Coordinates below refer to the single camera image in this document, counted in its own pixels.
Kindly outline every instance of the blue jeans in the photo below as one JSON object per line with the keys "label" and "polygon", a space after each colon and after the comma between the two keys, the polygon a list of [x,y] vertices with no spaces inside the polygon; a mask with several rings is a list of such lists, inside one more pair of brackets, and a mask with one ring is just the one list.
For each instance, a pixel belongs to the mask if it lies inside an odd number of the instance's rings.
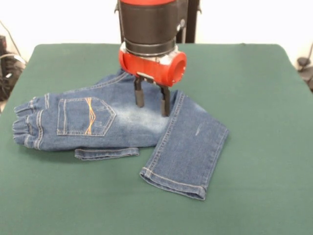
{"label": "blue jeans", "polygon": [[81,160],[139,155],[155,147],[140,176],[149,184],[205,200],[228,129],[182,91],[171,92],[171,114],[160,111],[158,86],[144,82],[137,107],[134,77],[123,70],[91,87],[45,94],[15,108],[17,144],[44,151],[74,150]]}

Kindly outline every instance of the jeans pocket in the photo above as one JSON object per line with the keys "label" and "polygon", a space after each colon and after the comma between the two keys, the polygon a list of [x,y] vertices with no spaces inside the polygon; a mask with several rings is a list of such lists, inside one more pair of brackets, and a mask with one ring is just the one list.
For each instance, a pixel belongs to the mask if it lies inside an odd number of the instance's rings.
{"label": "jeans pocket", "polygon": [[105,136],[115,111],[95,97],[61,99],[58,105],[59,136]]}

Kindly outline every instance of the table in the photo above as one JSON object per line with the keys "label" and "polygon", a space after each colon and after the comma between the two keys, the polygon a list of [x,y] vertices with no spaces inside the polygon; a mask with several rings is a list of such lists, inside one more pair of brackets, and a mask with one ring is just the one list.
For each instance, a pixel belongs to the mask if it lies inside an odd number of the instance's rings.
{"label": "table", "polygon": [[205,201],[144,182],[151,148],[82,162],[13,142],[15,106],[115,73],[118,48],[35,48],[0,117],[1,235],[312,234],[313,98],[278,45],[180,46],[188,65],[173,89],[230,130]]}

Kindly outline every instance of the white wall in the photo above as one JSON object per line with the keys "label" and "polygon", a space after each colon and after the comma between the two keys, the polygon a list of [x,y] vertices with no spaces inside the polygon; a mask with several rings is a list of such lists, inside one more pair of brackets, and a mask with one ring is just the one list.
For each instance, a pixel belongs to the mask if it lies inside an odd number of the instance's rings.
{"label": "white wall", "polygon": [[[0,19],[28,60],[42,43],[120,43],[115,4],[115,0],[6,0],[8,11],[1,11]],[[201,0],[201,8],[196,43],[280,44],[295,64],[297,57],[307,56],[313,41],[312,0]]]}

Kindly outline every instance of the denim jeans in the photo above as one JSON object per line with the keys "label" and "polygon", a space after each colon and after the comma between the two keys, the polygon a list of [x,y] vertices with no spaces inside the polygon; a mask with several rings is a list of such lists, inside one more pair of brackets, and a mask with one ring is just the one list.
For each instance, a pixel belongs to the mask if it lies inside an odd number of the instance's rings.
{"label": "denim jeans", "polygon": [[17,144],[44,151],[74,150],[81,160],[139,155],[154,147],[140,176],[163,190],[205,200],[228,129],[182,91],[171,92],[171,114],[160,111],[158,86],[142,83],[137,107],[134,77],[122,69],[91,87],[34,97],[15,108]]}

